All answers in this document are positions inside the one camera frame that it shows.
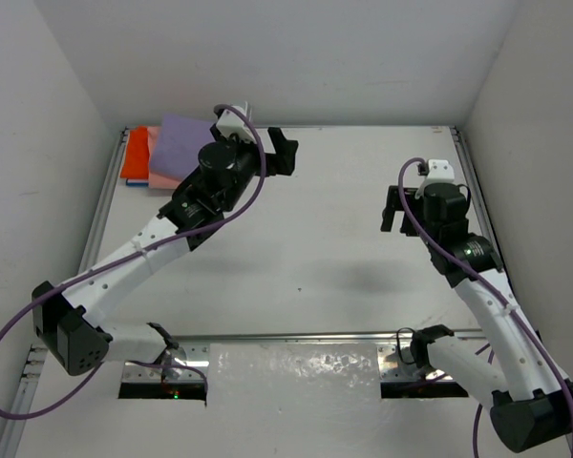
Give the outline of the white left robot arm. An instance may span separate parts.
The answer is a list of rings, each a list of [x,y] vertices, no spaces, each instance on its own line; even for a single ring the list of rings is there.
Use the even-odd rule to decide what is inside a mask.
[[[35,334],[69,375],[82,375],[104,361],[154,364],[177,348],[157,323],[117,325],[109,317],[162,267],[212,237],[252,178],[293,174],[298,141],[279,128],[267,133],[271,153],[255,141],[214,130],[214,141],[197,154],[196,168],[135,236],[84,273],[82,282],[44,281],[33,289],[39,302],[32,312]]]

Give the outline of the purple t-shirt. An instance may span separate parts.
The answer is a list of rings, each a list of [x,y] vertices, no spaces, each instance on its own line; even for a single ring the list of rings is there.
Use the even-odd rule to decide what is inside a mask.
[[[200,120],[184,117],[178,114],[165,114],[160,126],[164,133],[171,130],[181,143],[182,174],[187,178],[199,165],[199,150],[208,143],[214,141],[210,132],[213,123],[208,120]]]

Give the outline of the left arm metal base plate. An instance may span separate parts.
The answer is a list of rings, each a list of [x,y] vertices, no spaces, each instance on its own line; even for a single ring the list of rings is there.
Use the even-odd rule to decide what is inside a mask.
[[[164,384],[183,385],[194,382],[205,384],[209,362],[190,360],[187,351],[179,346],[164,350],[152,362],[128,360],[125,364],[144,369],[148,376],[153,374]]]

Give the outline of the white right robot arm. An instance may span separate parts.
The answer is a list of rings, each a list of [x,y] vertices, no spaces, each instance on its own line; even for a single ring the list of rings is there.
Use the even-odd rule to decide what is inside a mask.
[[[422,193],[390,187],[381,229],[421,238],[436,271],[477,320],[498,366],[471,354],[453,330],[438,324],[413,333],[410,352],[423,371],[451,375],[488,412],[502,443],[520,453],[561,436],[572,437],[573,381],[554,362],[513,296],[491,242],[469,230],[470,202],[459,186],[435,183]]]

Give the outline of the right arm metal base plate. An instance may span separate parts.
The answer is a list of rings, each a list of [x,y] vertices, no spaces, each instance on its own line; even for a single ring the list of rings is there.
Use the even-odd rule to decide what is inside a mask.
[[[410,355],[409,348],[403,347],[401,356]],[[415,364],[401,361],[395,343],[381,344],[376,348],[379,379],[387,383],[452,382],[453,378],[438,369],[419,369]]]

